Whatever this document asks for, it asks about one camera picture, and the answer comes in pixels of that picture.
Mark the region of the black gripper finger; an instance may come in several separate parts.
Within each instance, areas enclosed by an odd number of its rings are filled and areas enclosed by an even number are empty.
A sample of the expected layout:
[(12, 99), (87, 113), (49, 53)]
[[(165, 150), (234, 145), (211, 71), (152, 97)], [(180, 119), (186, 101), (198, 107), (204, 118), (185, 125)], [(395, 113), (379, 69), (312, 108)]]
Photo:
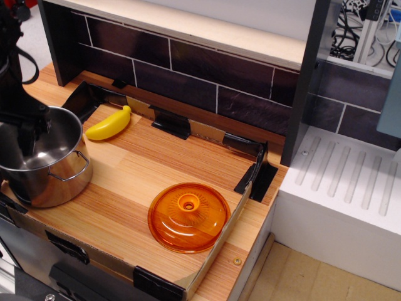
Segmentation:
[(22, 151), (23, 156), (33, 154), (36, 141), (40, 135), (48, 133), (48, 124), (30, 124), (23, 123), (18, 129), (18, 146)]

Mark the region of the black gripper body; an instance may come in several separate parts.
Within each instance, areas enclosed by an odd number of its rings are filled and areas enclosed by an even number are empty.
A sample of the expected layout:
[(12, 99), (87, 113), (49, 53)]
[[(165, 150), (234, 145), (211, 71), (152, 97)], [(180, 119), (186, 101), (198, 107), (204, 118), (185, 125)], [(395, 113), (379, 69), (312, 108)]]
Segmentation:
[(51, 126), (49, 114), (50, 108), (24, 89), (19, 60), (6, 60), (1, 68), (1, 121), (47, 133)]

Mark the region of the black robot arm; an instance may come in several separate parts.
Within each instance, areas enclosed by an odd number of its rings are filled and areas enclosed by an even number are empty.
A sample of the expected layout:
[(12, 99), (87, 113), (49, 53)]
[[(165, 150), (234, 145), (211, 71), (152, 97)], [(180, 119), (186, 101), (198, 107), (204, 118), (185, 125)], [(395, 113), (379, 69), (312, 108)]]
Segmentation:
[[(1, 122), (17, 128), (18, 146), (24, 156), (30, 156), (40, 135), (49, 132), (51, 119), (50, 108), (23, 87), (38, 79), (39, 68), (33, 57), (17, 46), (22, 36), (20, 20), (1, 1)], [(35, 67), (34, 75), (27, 81), (23, 81), (19, 56)]]

